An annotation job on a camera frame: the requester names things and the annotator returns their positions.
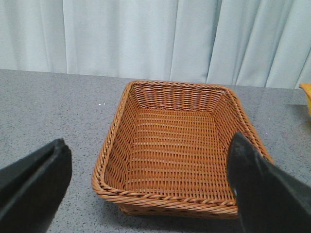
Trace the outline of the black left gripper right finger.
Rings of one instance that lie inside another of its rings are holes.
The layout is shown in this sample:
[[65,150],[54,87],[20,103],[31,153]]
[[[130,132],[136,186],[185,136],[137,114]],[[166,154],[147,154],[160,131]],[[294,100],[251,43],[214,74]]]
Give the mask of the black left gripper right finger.
[[231,140],[226,168],[244,232],[311,231],[311,188],[268,162],[240,132]]

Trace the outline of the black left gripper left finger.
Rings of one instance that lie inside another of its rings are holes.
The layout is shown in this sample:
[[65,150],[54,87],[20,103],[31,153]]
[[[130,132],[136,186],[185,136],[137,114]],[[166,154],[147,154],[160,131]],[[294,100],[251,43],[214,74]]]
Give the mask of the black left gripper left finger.
[[0,170],[0,231],[45,233],[72,177],[72,154],[56,139]]

